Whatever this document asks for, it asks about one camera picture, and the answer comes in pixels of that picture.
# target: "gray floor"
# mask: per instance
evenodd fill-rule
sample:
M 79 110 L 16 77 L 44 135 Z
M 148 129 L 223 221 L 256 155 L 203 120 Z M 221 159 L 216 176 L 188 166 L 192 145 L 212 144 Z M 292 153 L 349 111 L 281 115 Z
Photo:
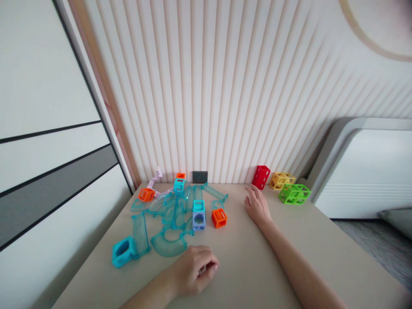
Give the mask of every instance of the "gray floor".
M 412 293 L 412 241 L 383 221 L 334 221 Z

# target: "gray stripe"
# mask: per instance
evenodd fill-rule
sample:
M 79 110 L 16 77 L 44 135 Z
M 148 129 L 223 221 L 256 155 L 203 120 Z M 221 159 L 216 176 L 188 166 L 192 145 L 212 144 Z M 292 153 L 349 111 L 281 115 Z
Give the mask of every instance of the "gray stripe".
M 111 145 L 0 198 L 0 247 L 117 163 Z

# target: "yellow plastic cube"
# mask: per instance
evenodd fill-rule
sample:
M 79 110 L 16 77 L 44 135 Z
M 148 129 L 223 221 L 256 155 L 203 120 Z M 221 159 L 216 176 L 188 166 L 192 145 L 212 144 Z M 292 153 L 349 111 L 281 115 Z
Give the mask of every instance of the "yellow plastic cube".
M 296 178 L 290 173 L 273 173 L 269 185 L 273 190 L 281 190 L 285 184 L 293 184 Z

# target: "vertical wall slat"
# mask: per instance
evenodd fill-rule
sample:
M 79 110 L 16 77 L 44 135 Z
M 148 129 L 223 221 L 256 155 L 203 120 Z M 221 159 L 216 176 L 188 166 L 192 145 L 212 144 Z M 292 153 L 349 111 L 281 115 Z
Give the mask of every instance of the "vertical wall slat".
M 299 176 L 340 117 L 412 118 L 410 63 L 326 0 L 86 1 L 140 178 Z

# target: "wooden trim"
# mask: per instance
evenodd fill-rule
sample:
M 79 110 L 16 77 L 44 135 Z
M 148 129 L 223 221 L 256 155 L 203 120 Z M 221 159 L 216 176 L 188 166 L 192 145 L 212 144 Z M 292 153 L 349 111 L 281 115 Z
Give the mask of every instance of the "wooden trim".
M 124 129 L 123 122 L 120 117 L 120 112 L 117 108 L 115 96 L 113 94 L 112 87 L 110 85 L 110 81 L 107 76 L 106 69 L 104 67 L 103 59 L 100 54 L 99 47 L 97 45 L 97 41 L 93 33 L 93 28 L 91 26 L 89 16 L 87 15 L 86 6 L 83 0 L 69 0 L 69 4 L 70 4 L 72 11 L 74 9 L 76 10 L 76 12 L 73 12 L 73 14 L 74 15 L 76 14 L 78 16 L 79 21 L 81 23 L 81 25 L 77 25 L 77 26 L 82 27 L 82 30 L 84 31 L 84 34 L 86 36 L 87 42 L 84 42 L 84 44 L 88 45 L 89 50 L 91 52 L 91 56 L 93 57 L 91 61 L 94 61 L 94 64 L 98 70 L 98 72 L 94 72 L 94 73 L 96 75 L 98 74 L 97 77 L 100 78 L 103 84 L 103 88 L 106 93 L 107 99 L 110 102 L 110 108 L 112 110 L 113 117 L 115 118 L 115 121 L 116 121 L 115 127 L 117 127 L 119 131 L 119 134 L 124 144 L 124 149 L 126 151 L 124 155 L 126 155 L 127 157 L 126 161 L 129 161 L 130 163 L 130 166 L 129 166 L 129 169 L 131 169 L 130 173 L 134 175 L 134 178 L 136 179 L 135 185 L 137 185 L 138 187 L 142 183 L 142 181 L 140 179 L 139 171 L 137 170 L 137 165 L 134 160 L 133 153 L 131 151 L 130 143 L 126 135 L 126 130 Z
M 348 24 L 352 28 L 353 32 L 356 34 L 358 39 L 366 45 L 368 48 L 373 50 L 375 53 L 396 61 L 411 62 L 412 57 L 408 55 L 400 55 L 388 51 L 381 46 L 379 46 L 375 41 L 373 41 L 368 35 L 362 30 L 358 22 L 355 20 L 355 17 L 352 14 L 351 8 L 349 7 L 347 0 L 339 0 L 340 7 L 342 8 L 343 15 L 345 16 Z

